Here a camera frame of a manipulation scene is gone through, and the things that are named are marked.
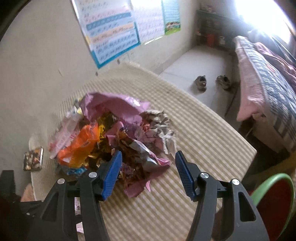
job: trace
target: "shoe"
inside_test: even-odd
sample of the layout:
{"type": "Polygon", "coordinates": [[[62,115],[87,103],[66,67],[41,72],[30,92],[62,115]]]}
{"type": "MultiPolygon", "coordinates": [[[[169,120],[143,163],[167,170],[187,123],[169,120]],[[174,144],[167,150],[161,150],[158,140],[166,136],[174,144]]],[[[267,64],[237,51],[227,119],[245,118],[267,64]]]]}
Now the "shoe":
{"type": "Polygon", "coordinates": [[[207,87],[206,87],[207,80],[205,78],[205,75],[204,76],[198,76],[196,78],[196,80],[194,81],[194,83],[197,85],[197,88],[199,90],[206,90],[207,89],[207,87]]]}
{"type": "Polygon", "coordinates": [[[216,79],[217,83],[222,86],[224,90],[228,90],[231,87],[231,81],[225,75],[219,75],[216,79]]]}

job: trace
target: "red object on shelf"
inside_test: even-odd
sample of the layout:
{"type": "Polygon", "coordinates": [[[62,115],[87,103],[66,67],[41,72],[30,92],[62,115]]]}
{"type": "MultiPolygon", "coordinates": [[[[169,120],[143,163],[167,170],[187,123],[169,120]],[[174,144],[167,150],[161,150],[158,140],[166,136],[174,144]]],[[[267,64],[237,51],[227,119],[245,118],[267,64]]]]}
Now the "red object on shelf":
{"type": "Polygon", "coordinates": [[[208,34],[207,35],[207,45],[211,48],[215,45],[215,35],[214,34],[208,34]]]}

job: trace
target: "striped tablecloth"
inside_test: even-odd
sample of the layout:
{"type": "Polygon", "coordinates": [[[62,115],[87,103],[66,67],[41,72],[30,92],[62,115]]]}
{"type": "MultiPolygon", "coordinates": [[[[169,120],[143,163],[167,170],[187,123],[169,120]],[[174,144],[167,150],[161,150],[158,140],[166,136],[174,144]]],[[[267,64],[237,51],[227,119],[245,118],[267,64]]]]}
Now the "striped tablecloth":
{"type": "MultiPolygon", "coordinates": [[[[34,145],[47,146],[48,138],[57,128],[75,98],[89,91],[113,92],[149,101],[151,108],[164,110],[177,131],[177,148],[189,162],[198,164],[216,179],[241,180],[256,150],[215,112],[157,75],[131,64],[100,73],[95,80],[68,97],[55,113],[59,119],[47,122],[48,136],[34,145]]],[[[44,199],[59,178],[55,163],[44,151],[43,169],[32,172],[37,200],[44,199]]],[[[117,183],[112,195],[101,203],[104,221],[112,241],[185,240],[197,203],[185,195],[175,164],[158,179],[151,181],[151,192],[143,191],[136,198],[127,198],[117,183]]]]}

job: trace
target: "educational chart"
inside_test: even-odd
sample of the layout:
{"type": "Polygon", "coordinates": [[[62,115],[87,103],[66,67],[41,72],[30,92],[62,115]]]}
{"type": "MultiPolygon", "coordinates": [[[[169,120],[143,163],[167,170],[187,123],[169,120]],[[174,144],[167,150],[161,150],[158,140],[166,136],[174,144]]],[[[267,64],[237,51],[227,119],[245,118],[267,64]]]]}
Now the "educational chart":
{"type": "Polygon", "coordinates": [[[165,34],[161,0],[131,0],[141,43],[165,34]]]}
{"type": "Polygon", "coordinates": [[[124,0],[72,0],[98,68],[140,44],[131,8],[124,0]]]}
{"type": "Polygon", "coordinates": [[[181,30],[178,0],[162,0],[165,34],[169,35],[181,30]]]}

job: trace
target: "orange wrapper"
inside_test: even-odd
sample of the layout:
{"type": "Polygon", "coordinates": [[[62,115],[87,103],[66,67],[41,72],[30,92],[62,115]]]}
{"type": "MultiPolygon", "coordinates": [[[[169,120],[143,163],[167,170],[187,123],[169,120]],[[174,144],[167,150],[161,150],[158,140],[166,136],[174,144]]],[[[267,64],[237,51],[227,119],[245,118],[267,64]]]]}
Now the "orange wrapper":
{"type": "Polygon", "coordinates": [[[101,128],[98,127],[97,122],[85,125],[71,145],[59,151],[57,156],[60,163],[66,164],[70,168],[80,168],[93,150],[94,145],[100,140],[100,134],[101,128]]]}

